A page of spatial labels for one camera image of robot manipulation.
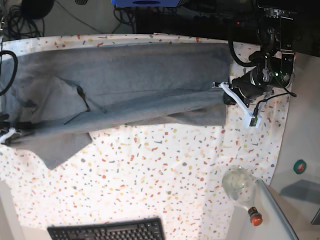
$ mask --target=clear glass bottle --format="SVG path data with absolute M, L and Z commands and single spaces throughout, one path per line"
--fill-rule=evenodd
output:
M 254 226 L 259 226 L 263 220 L 254 205 L 256 198 L 255 178 L 246 169 L 231 166 L 223 175 L 222 186 L 226 195 L 236 206 L 247 210 L 250 222 Z

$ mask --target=gray fabric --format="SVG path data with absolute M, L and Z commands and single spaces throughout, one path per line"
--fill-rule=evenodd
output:
M 34 151 L 49 169 L 88 144 L 91 131 L 122 124 L 225 122 L 223 91 L 212 84 L 229 78 L 226 44 L 80 48 L 18 60 L 1 112 L 10 114 L 12 123 L 34 125 L 10 146 Z M 2 69 L 9 79 L 12 61 L 4 61 Z

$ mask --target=orange bottle cap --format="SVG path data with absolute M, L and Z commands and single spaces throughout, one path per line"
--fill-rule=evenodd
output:
M 257 227 L 259 226 L 260 224 L 262 224 L 262 217 L 261 215 L 255 215 L 255 216 L 252 216 L 251 219 L 250 219 L 251 223 L 253 226 Z

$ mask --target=white speckled tablecloth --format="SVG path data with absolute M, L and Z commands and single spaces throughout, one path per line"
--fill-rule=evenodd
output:
M 5 42 L 3 48 L 20 56 L 82 47 L 216 42 L 224 41 L 163 34 L 74 35 Z M 246 59 L 257 46 L 238 43 L 235 48 Z M 233 64 L 231 76 L 245 71 Z M 3 146 L 0 180 L 11 187 L 24 226 L 45 229 L 159 216 L 167 240 L 224 239 L 233 205 L 221 186 L 223 173 L 241 165 L 270 183 L 288 106 L 287 96 L 270 100 L 259 130 L 244 129 L 243 112 L 230 106 L 224 127 L 166 124 L 93 132 L 92 144 L 53 171 L 33 153 Z

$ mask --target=black keyboard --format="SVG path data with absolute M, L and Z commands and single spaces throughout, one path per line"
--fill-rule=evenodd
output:
M 160 218 L 47 230 L 52 240 L 165 240 Z

